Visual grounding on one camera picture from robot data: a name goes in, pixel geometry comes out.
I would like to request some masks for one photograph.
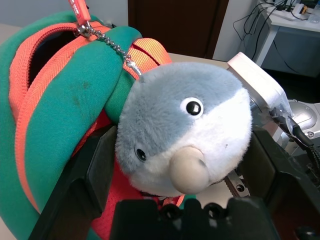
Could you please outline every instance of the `orange webbing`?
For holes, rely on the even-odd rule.
[[[148,55],[137,49],[134,49],[133,47],[130,47],[128,54],[131,55],[131,59],[139,67],[142,73],[145,73],[158,66]],[[134,79],[137,80],[139,78],[132,68],[128,67],[126,63],[123,64],[123,68],[130,73]]]
[[[93,27],[101,26],[97,21],[92,23]],[[57,28],[74,28],[74,23],[58,23],[43,28],[37,33],[31,35],[19,46],[10,65],[9,74],[9,103],[12,109],[14,120],[17,122],[21,103],[28,90],[29,61],[31,54],[35,50],[35,45],[39,43],[42,36],[54,31]]]
[[[100,23],[99,25],[100,27],[96,27],[97,30],[102,32],[109,30],[109,28],[101,26]],[[91,36],[89,40],[83,36],[79,36],[77,39],[62,47],[40,70],[30,88],[25,93],[25,98],[23,99],[22,103],[20,103],[21,106],[18,113],[15,131],[15,161],[18,176],[24,193],[37,211],[39,211],[39,209],[30,190],[25,169],[26,133],[29,121],[39,100],[41,99],[41,96],[45,92],[50,82],[66,66],[77,49],[89,44],[95,39],[97,39],[97,37],[94,35]]]
[[[180,195],[177,202],[174,203],[173,201],[173,197],[167,197],[164,201],[163,201],[163,206],[167,205],[167,204],[175,204],[177,207],[180,207],[180,205],[182,204],[182,202],[184,201],[185,195]]]
[[[140,38],[133,44],[152,56],[158,65],[169,64],[172,62],[165,48],[158,41],[152,38]]]

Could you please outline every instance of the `plush beak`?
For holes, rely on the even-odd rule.
[[[169,176],[173,186],[183,194],[197,194],[209,186],[205,157],[192,146],[183,147],[172,156]]]

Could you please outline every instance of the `metal keychain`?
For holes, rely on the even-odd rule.
[[[112,47],[117,54],[121,55],[125,61],[125,64],[138,76],[141,76],[142,72],[136,63],[131,59],[131,56],[126,51],[122,50],[120,45],[117,45],[114,41],[111,41],[110,37],[106,36],[100,30],[96,31],[88,21],[86,25],[78,26],[78,32],[86,38],[90,37],[91,35],[95,35],[99,41],[105,42],[108,46]]]

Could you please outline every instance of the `white desk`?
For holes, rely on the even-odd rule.
[[[271,11],[274,9],[274,7],[269,7],[269,6],[270,6],[269,4],[259,5],[260,9],[268,7],[267,10],[262,12],[264,19],[266,19],[268,15],[271,13]],[[299,31],[299,33],[307,32],[308,34],[320,35],[320,23],[315,24],[307,21],[302,21],[299,19],[290,21],[282,17],[271,14],[266,24],[268,24],[269,26],[268,33],[266,35],[266,38],[264,39],[262,47],[258,49],[256,53],[256,57],[254,59],[254,62],[258,66],[261,66],[262,63],[264,62],[266,55],[278,32],[292,33],[292,32]]]

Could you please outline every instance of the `brown door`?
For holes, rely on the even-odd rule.
[[[169,53],[212,59],[229,0],[128,0],[129,26]]]

